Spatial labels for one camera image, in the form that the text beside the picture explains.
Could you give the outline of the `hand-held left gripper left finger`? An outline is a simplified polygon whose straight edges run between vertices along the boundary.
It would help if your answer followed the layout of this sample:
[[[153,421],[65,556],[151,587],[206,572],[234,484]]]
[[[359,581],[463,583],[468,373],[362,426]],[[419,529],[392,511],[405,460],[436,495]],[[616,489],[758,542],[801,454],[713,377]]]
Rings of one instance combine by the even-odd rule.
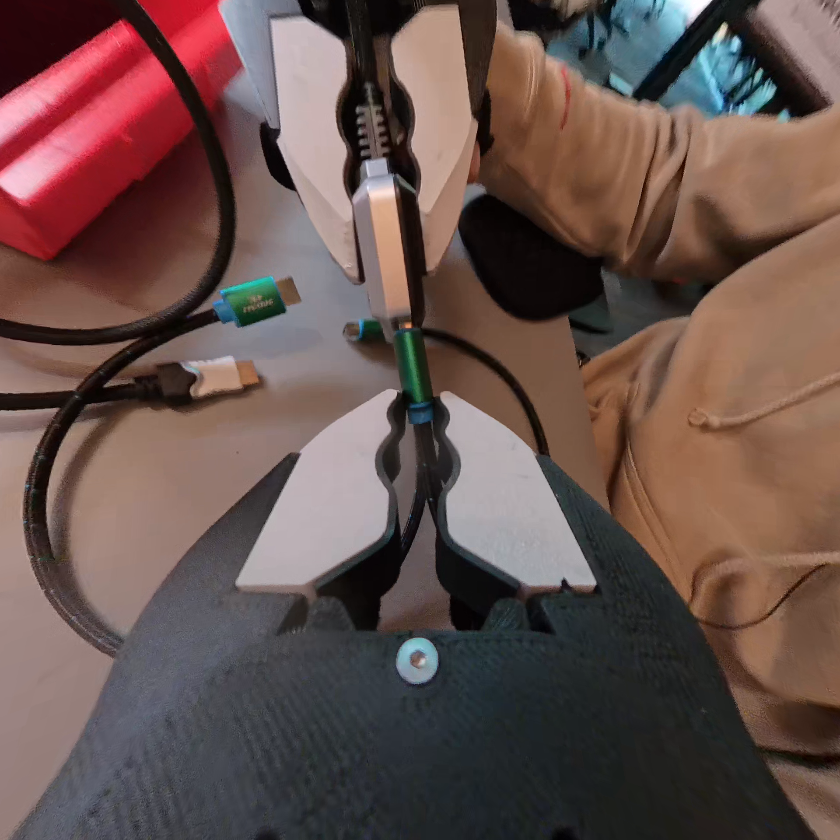
[[[238,574],[238,589],[318,589],[391,540],[403,401],[386,389],[301,450]]]

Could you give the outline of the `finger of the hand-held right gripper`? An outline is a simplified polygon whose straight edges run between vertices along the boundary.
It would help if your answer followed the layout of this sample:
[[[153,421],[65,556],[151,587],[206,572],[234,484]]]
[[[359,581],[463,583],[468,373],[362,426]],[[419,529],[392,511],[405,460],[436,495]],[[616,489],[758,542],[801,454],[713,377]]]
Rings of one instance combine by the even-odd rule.
[[[280,123],[279,149],[301,202],[344,275],[362,282],[352,203],[344,181],[348,145],[340,102],[349,81],[344,42],[304,16],[269,25]]]
[[[391,52],[411,111],[408,150],[418,177],[426,271],[432,274],[455,236],[478,128],[459,8],[420,7],[394,35]]]

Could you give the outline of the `person's right forearm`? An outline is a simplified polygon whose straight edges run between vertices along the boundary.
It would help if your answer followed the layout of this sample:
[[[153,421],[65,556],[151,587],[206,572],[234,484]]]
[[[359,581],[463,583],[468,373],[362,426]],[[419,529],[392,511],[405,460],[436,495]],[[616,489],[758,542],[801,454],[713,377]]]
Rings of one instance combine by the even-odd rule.
[[[803,119],[707,119],[584,80],[498,23],[493,143],[477,181],[628,275],[720,280],[838,220],[838,106]]]

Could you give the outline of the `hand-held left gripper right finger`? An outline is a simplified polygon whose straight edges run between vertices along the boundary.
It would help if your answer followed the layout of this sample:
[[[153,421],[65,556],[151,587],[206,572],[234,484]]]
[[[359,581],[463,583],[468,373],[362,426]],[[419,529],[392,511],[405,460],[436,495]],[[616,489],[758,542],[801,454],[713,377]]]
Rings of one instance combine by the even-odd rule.
[[[443,503],[455,547],[520,592],[593,592],[595,576],[534,451],[456,394],[440,402],[454,452]]]

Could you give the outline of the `person's beige hoodie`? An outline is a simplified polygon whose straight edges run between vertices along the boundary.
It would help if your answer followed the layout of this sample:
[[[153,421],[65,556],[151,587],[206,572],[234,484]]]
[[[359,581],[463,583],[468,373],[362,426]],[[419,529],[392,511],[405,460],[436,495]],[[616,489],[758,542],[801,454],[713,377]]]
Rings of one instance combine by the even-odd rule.
[[[613,516],[820,838],[838,838],[838,246],[838,220],[795,237],[582,372]]]

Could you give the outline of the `red plastic bin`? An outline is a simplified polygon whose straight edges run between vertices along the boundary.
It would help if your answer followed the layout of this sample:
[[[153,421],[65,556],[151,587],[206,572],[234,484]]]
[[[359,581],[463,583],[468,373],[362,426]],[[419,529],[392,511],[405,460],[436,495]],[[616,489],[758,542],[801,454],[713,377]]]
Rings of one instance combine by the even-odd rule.
[[[2,2],[1,240],[52,259],[194,130],[111,2]]]

